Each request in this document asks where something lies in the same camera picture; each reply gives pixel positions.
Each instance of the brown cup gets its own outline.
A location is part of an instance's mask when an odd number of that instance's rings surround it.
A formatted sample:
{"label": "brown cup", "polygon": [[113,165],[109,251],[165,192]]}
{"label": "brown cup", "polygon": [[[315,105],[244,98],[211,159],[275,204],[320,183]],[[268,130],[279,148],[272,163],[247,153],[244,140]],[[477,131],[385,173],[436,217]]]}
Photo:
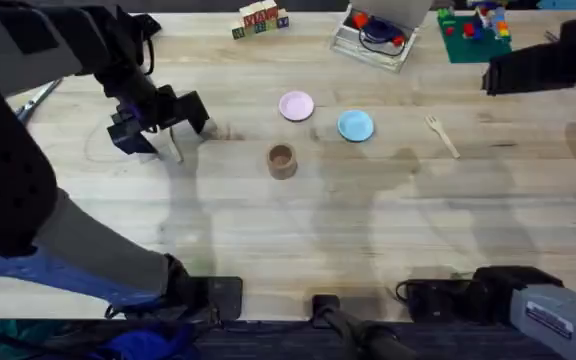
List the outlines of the brown cup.
{"label": "brown cup", "polygon": [[268,151],[266,162],[270,175],[277,180],[288,179],[297,171],[295,149],[288,144],[273,145]]}

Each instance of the toy blocks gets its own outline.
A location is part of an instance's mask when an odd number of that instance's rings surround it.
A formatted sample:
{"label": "toy blocks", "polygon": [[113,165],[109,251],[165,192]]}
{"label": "toy blocks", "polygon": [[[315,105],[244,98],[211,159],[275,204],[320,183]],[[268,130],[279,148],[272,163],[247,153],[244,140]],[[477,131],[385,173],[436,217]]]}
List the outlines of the toy blocks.
{"label": "toy blocks", "polygon": [[239,9],[241,18],[233,24],[233,39],[290,26],[288,12],[279,9],[274,0],[264,0]]}
{"label": "toy blocks", "polygon": [[288,13],[286,9],[280,9],[279,15],[277,17],[277,27],[278,28],[285,28],[290,25],[290,21],[288,20]]}

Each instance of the wooden table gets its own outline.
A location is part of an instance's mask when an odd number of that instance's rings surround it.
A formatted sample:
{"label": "wooden table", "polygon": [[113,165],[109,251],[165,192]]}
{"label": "wooden table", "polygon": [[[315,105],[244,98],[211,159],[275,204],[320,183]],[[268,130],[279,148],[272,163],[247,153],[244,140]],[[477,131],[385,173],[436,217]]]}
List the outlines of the wooden table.
{"label": "wooden table", "polygon": [[[291,16],[289,30],[240,41],[227,29],[235,14],[156,16],[154,80],[198,90],[218,125],[205,142],[175,128],[182,165],[166,134],[152,138],[159,159],[122,154],[105,130],[115,102],[92,77],[68,78],[29,126],[61,187],[193,274],[241,276],[248,319],[305,318],[320,292],[362,317],[405,318],[387,290],[398,281],[488,264],[535,265],[576,290],[576,88],[487,97],[487,66],[451,65],[434,13],[398,76],[328,49],[340,14]],[[508,17],[518,49],[576,12]],[[294,89],[317,106],[299,124],[277,111]],[[336,121],[348,109],[374,118],[370,141],[341,139]],[[429,114],[461,160],[426,126]],[[265,163],[277,141],[297,152],[286,181]],[[105,305],[0,279],[0,317],[97,318]]]}

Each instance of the black mount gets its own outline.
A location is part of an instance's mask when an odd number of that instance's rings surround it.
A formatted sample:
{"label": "black mount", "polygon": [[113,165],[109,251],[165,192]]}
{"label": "black mount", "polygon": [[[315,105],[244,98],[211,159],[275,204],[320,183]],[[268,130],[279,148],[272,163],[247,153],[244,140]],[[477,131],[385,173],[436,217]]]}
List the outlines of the black mount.
{"label": "black mount", "polygon": [[312,324],[317,329],[332,328],[344,342],[348,359],[413,360],[417,354],[402,345],[387,326],[361,321],[341,310],[335,295],[312,298]]}
{"label": "black mount", "polygon": [[[413,279],[397,285],[396,296],[416,323],[510,323],[515,290],[529,285],[563,287],[556,277],[526,266],[490,266],[477,269],[472,280]],[[399,289],[405,287],[405,296]]]}

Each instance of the white plastic fork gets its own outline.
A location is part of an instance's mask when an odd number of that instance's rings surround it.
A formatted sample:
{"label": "white plastic fork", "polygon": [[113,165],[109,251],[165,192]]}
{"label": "white plastic fork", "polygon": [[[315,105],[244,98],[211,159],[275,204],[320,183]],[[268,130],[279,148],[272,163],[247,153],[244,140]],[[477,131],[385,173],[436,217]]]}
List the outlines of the white plastic fork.
{"label": "white plastic fork", "polygon": [[446,147],[448,147],[448,149],[452,153],[452,156],[455,159],[459,159],[461,157],[461,155],[459,154],[459,151],[457,151],[457,148],[455,147],[455,145],[453,145],[452,141],[450,141],[450,138],[448,137],[448,135],[446,135],[446,132],[444,131],[444,127],[443,127],[443,125],[441,125],[441,122],[439,120],[437,120],[434,116],[428,115],[428,116],[426,116],[426,124],[428,124],[428,126],[430,126],[430,128],[434,132],[439,134],[439,137],[441,138],[441,140],[443,140],[444,144],[446,144]]}

